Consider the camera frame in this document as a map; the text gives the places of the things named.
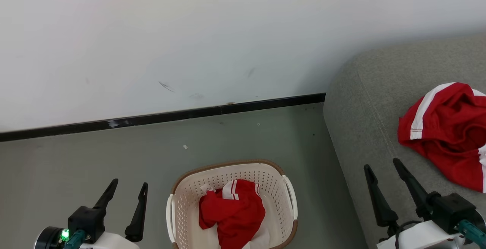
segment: red garment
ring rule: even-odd
[[[463,83],[442,84],[400,118],[398,139],[452,182],[486,192],[486,95]]]
[[[222,189],[207,191],[199,200],[199,226],[218,224],[221,249],[241,249],[260,228],[265,208],[258,193],[260,185],[233,180]]]

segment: teal connector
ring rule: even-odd
[[[486,234],[479,230],[474,224],[468,220],[462,220],[457,226],[459,232],[463,233],[466,239],[472,240],[475,244],[479,245],[481,249],[486,249]]]
[[[86,240],[86,232],[76,231],[73,236],[64,244],[64,249],[79,249]]]

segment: gray floor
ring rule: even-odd
[[[165,205],[185,171],[236,159],[279,164],[297,194],[288,248],[361,249],[365,240],[322,117],[322,104],[0,143],[4,248],[31,248],[46,226],[66,227],[119,178],[106,230],[123,235],[149,183],[142,249],[169,248]]]

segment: green light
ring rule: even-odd
[[[64,229],[62,230],[61,232],[61,237],[60,237],[63,241],[66,241],[69,239],[69,229]]]

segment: gray fabric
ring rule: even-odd
[[[458,192],[486,214],[486,195],[449,182],[427,159],[397,140],[398,119],[435,86],[463,82],[486,92],[486,36],[414,43],[357,56],[333,81],[324,116],[368,247],[386,228],[376,225],[363,166],[370,164],[399,223],[418,219],[392,164],[400,158],[428,191]]]

